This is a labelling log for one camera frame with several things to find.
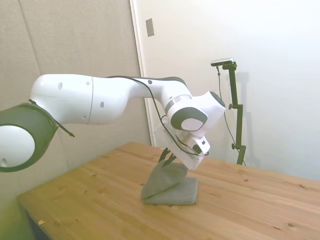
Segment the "wood grain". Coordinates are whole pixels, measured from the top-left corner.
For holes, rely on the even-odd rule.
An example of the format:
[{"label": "wood grain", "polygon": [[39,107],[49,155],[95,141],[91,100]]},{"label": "wood grain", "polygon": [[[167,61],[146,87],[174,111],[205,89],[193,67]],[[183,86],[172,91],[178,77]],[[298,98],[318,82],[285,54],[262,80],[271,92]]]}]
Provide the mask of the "wood grain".
[{"label": "wood grain", "polygon": [[143,205],[162,150],[130,142],[19,196],[55,240],[319,240],[320,182],[206,158],[194,206]]}]

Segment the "black cable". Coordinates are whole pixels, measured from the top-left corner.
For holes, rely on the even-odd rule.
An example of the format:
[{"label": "black cable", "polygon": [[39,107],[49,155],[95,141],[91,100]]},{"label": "black cable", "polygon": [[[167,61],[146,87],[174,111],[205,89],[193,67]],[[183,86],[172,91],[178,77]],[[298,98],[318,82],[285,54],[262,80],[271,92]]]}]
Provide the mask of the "black cable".
[{"label": "black cable", "polygon": [[106,78],[106,79],[124,78],[124,79],[129,79],[129,80],[132,80],[132,81],[134,81],[134,82],[137,82],[137,83],[140,83],[140,84],[144,85],[144,86],[149,90],[149,92],[150,92],[150,94],[151,94],[151,98],[152,98],[152,101],[153,101],[153,104],[154,104],[156,113],[157,113],[157,115],[158,115],[158,117],[159,117],[160,123],[162,124],[162,126],[163,126],[163,128],[166,130],[166,132],[170,135],[171,139],[174,141],[174,143],[177,145],[177,147],[178,147],[181,151],[183,151],[184,153],[186,153],[186,154],[199,156],[199,155],[196,154],[196,153],[192,153],[192,152],[185,151],[185,150],[182,149],[182,148],[179,146],[179,144],[176,142],[175,138],[172,136],[172,134],[171,134],[171,133],[169,132],[169,130],[166,128],[165,124],[162,122],[162,118],[163,118],[164,116],[162,116],[162,117],[160,116],[160,112],[159,112],[158,107],[157,107],[157,104],[156,104],[156,99],[155,99],[155,97],[154,97],[154,95],[153,95],[150,87],[149,87],[147,84],[145,84],[144,82],[142,82],[142,81],[140,81],[140,80],[137,80],[137,79],[134,79],[134,78],[132,78],[132,77],[129,77],[129,76],[116,75],[116,76],[106,76],[105,78]]},{"label": "black cable", "polygon": [[[32,99],[29,99],[28,100],[31,104],[34,104],[34,105],[37,105],[38,106],[38,104],[35,102],[35,101],[33,101]],[[55,121],[55,123],[58,125],[58,127],[60,127],[63,131],[65,131],[67,134],[69,134],[69,136],[71,136],[71,137],[75,137],[75,135],[72,133],[72,132],[70,132],[70,131],[68,131],[64,126],[62,126],[57,120],[55,120],[54,119],[54,121]]]},{"label": "black cable", "polygon": [[[221,73],[219,71],[219,67],[218,66],[216,66],[216,69],[218,71],[218,78],[219,78],[219,94],[220,94],[221,100],[223,101],[222,95],[221,95],[221,80],[220,80]],[[224,115],[224,121],[225,121],[226,128],[228,129],[228,132],[229,132],[229,134],[230,134],[230,136],[232,138],[233,144],[236,145],[236,141],[235,141],[234,136],[232,135],[232,133],[230,131],[230,128],[229,128],[229,125],[228,125],[228,122],[227,122],[226,112],[224,112],[223,115]]]}]

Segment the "door frame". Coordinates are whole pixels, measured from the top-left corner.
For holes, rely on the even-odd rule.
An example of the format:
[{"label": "door frame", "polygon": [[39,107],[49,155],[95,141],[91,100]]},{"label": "door frame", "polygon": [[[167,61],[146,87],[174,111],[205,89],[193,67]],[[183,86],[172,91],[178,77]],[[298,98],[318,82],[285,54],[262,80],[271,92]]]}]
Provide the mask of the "door frame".
[{"label": "door frame", "polygon": [[[132,23],[133,23],[133,30],[134,30],[134,37],[135,37],[135,44],[136,44],[136,51],[138,55],[138,61],[139,61],[139,68],[140,68],[140,75],[141,77],[145,78],[146,77],[146,72],[144,69],[144,64],[143,64],[143,48],[141,46],[141,41],[140,41],[140,36],[139,36],[139,30],[140,27],[137,21],[138,18],[138,13],[137,9],[135,6],[138,4],[138,0],[129,0],[130,1],[130,8],[131,8],[131,16],[132,16]],[[149,127],[149,134],[150,134],[150,140],[151,140],[151,145],[156,146],[156,136],[155,136],[155,126],[153,126],[152,120],[151,120],[151,106],[154,104],[151,98],[145,98],[144,99],[145,103],[145,111],[146,111],[146,117],[148,120],[148,127]]]}]

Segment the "white wall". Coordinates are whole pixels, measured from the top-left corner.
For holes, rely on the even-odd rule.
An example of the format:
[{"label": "white wall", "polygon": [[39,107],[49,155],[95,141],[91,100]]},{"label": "white wall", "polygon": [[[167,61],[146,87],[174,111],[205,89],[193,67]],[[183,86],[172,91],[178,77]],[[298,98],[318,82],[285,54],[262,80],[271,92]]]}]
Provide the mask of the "white wall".
[{"label": "white wall", "polygon": [[[193,95],[218,93],[210,62],[234,57],[239,103],[244,104],[246,163],[320,180],[319,1],[134,2],[146,77],[178,76]],[[145,27],[149,18],[154,22],[152,37]],[[221,79],[228,106],[226,71]],[[235,134],[236,111],[226,115]],[[207,138],[210,157],[236,162],[223,119]]]}]

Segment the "black metal stand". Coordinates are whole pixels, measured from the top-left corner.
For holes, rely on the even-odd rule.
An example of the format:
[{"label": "black metal stand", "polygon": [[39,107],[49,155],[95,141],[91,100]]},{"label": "black metal stand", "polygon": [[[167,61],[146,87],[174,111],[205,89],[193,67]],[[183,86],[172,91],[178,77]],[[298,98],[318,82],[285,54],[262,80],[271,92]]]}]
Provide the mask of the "black metal stand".
[{"label": "black metal stand", "polygon": [[242,119],[244,113],[244,106],[242,104],[238,104],[238,96],[237,96],[237,84],[236,84],[236,74],[235,71],[237,69],[237,63],[233,62],[231,64],[223,65],[222,69],[229,71],[230,78],[230,87],[231,87],[231,98],[232,104],[229,105],[229,109],[236,109],[236,136],[235,136],[235,144],[232,143],[232,149],[238,149],[239,155],[236,161],[236,164],[242,165],[244,162],[246,146],[241,144],[242,141]]}]

